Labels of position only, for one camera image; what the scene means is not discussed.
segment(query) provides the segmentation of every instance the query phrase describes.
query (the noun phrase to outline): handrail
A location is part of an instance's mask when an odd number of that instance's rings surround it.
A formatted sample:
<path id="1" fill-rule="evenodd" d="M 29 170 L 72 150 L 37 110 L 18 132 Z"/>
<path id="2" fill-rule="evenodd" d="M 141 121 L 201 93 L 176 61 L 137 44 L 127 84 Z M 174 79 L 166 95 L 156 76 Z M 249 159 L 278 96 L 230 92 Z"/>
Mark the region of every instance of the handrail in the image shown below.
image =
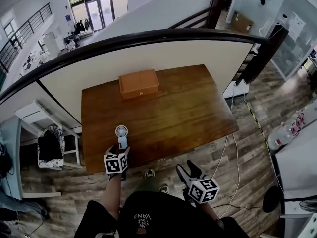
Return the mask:
<path id="1" fill-rule="evenodd" d="M 203 9 L 202 11 L 199 11 L 197 13 L 195 13 L 194 15 L 191 15 L 185 19 L 183 19 L 182 21 L 172 25 L 170 28 L 176 28 L 179 27 L 181 25 L 183 25 L 184 23 L 198 17 L 201 16 L 205 13 L 207 13 L 207 15 L 203 18 L 198 19 L 197 21 L 185 26 L 184 28 L 191 28 L 193 26 L 196 26 L 199 23 L 202 23 L 205 21 L 205 24 L 201 27 L 205 27 L 205 28 L 211 28 L 211 29 L 215 29 L 216 25 L 218 23 L 219 17 L 221 15 L 221 11 L 223 8 L 225 0 L 211 0 L 210 2 L 210 6 L 209 8 Z"/>
<path id="2" fill-rule="evenodd" d="M 43 9 L 45 6 L 50 6 L 50 3 L 47 3 L 47 4 L 45 4 L 41 9 Z M 14 35 L 16 35 L 16 33 L 18 32 L 18 31 L 20 31 L 21 29 L 22 29 L 22 27 L 24 27 L 25 25 L 26 25 L 26 23 L 29 23 L 29 20 L 31 19 L 31 18 L 33 18 L 35 15 L 36 15 L 36 13 L 38 13 L 38 12 L 40 12 L 40 10 L 41 9 L 39 9 L 37 12 L 35 12 L 31 17 L 29 17 L 29 19 L 27 20 L 27 21 L 25 21 L 25 23 L 23 24 L 23 25 L 21 25 L 20 26 L 20 28 L 18 28 L 18 30 L 16 30 L 13 34 L 12 34 L 12 36 L 14 36 Z"/>
<path id="3" fill-rule="evenodd" d="M 0 67 L 3 67 L 2 71 L 5 74 L 8 74 L 11 64 L 29 37 L 51 13 L 50 3 L 47 3 L 11 35 L 0 50 Z"/>
<path id="4" fill-rule="evenodd" d="M 211 11 L 212 9 L 213 9 L 212 7 L 203 9 L 203 10 L 201 10 L 200 12 L 197 12 L 197 13 L 195 13 L 195 14 L 189 16 L 188 18 L 185 18 L 185 19 L 183 19 L 182 21 L 179 21 L 178 23 L 176 23 L 175 25 L 172 25 L 172 26 L 169 27 L 169 28 L 179 27 L 179 26 L 181 26 L 182 24 L 188 22 L 189 20 L 192 20 L 192 19 L 194 19 L 194 18 L 196 18 L 196 17 L 198 17 L 198 16 L 200 16 L 200 15 L 203 15 L 204 13 L 209 12 L 209 11 Z"/>
<path id="5" fill-rule="evenodd" d="M 163 29 L 153 30 L 141 33 L 127 34 L 122 36 L 105 39 L 99 42 L 91 43 L 86 46 L 74 49 L 55 59 L 41 65 L 24 77 L 17 80 L 9 86 L 0 95 L 0 104 L 10 98 L 12 95 L 39 80 L 40 78 L 62 69 L 73 63 L 95 57 L 101 54 L 113 52 L 116 50 L 131 48 L 140 45 L 148 45 L 161 42 L 191 41 L 191 40 L 210 40 L 210 41 L 230 41 L 241 43 L 270 44 L 270 40 L 263 37 L 247 35 L 242 33 L 233 33 L 214 29 Z"/>

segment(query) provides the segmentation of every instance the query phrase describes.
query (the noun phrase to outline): plastic bottle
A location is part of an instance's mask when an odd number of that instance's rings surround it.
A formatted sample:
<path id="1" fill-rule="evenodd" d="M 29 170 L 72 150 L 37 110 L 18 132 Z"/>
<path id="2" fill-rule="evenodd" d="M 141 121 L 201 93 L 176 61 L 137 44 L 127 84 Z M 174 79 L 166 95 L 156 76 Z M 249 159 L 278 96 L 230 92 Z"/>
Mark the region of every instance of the plastic bottle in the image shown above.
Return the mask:
<path id="1" fill-rule="evenodd" d="M 304 114 L 300 111 L 296 111 L 285 124 L 291 126 L 295 132 L 298 133 L 302 130 L 304 125 Z"/>
<path id="2" fill-rule="evenodd" d="M 291 125 L 282 122 L 268 136 L 268 146 L 271 150 L 278 150 L 282 145 L 286 145 L 297 136 L 297 131 Z"/>

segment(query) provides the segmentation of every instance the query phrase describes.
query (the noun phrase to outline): white handheld fan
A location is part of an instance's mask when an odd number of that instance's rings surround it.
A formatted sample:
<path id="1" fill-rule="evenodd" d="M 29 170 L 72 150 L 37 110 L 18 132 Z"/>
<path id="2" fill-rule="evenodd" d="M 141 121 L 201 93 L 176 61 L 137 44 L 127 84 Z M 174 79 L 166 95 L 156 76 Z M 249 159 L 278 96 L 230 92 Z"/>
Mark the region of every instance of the white handheld fan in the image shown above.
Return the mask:
<path id="1" fill-rule="evenodd" d="M 127 135 L 128 135 L 128 128 L 123 125 L 119 125 L 115 129 L 115 134 L 118 137 L 119 149 L 125 149 L 128 147 Z"/>

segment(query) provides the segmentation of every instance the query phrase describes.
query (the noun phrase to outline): brown wooden box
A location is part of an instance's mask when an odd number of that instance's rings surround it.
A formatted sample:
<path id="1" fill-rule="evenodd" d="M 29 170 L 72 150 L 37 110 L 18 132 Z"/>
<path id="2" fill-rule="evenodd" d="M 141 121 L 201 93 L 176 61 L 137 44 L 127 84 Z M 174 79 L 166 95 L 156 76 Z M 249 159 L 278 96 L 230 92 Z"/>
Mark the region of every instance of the brown wooden box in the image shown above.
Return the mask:
<path id="1" fill-rule="evenodd" d="M 159 91 L 159 81 L 153 69 L 119 76 L 124 100 Z"/>

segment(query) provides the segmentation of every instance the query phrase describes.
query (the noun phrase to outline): door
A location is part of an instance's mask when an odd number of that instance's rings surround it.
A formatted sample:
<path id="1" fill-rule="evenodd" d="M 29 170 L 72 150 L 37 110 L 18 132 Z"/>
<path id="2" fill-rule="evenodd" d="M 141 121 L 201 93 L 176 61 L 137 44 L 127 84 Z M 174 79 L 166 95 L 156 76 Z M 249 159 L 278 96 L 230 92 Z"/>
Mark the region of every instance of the door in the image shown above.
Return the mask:
<path id="1" fill-rule="evenodd" d="M 104 20 L 104 27 L 106 27 L 113 22 L 110 0 L 99 0 L 99 3 Z"/>
<path id="2" fill-rule="evenodd" d="M 88 13 L 91 18 L 91 22 L 93 24 L 93 28 L 95 31 L 103 29 L 102 20 L 100 17 L 100 11 L 99 6 L 97 4 L 97 1 L 92 1 L 87 3 L 88 6 Z"/>

